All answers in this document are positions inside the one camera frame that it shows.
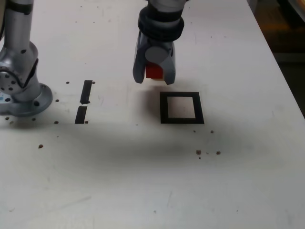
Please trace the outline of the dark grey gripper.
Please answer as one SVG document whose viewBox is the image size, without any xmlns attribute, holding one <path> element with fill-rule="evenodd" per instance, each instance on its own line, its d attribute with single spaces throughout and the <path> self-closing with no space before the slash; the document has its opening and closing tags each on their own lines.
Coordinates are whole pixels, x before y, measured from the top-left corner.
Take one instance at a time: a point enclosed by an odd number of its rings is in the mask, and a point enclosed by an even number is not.
<svg viewBox="0 0 305 229">
<path fill-rule="evenodd" d="M 176 77 L 174 43 L 156 41 L 140 32 L 132 73 L 136 83 L 142 83 L 145 75 L 148 79 L 173 84 Z"/>
</svg>

